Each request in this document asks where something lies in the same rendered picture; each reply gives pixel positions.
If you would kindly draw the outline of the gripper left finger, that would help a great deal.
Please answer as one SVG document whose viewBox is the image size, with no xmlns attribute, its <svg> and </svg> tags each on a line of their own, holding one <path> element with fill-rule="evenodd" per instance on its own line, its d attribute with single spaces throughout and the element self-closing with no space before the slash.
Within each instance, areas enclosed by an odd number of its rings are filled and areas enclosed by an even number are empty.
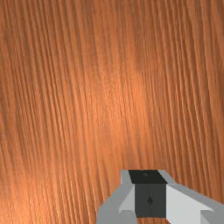
<svg viewBox="0 0 224 224">
<path fill-rule="evenodd" d="M 98 208 L 96 224 L 137 224 L 150 217 L 150 177 L 150 170 L 121 170 L 121 184 Z"/>
</svg>

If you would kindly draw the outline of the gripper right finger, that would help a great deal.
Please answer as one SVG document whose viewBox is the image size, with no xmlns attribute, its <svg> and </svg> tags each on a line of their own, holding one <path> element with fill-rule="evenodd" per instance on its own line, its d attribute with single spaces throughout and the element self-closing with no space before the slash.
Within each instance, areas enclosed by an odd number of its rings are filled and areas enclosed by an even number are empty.
<svg viewBox="0 0 224 224">
<path fill-rule="evenodd" d="M 157 184 L 148 198 L 151 218 L 166 218 L 170 224 L 224 224 L 224 204 L 178 184 L 165 170 L 149 173 Z"/>
</svg>

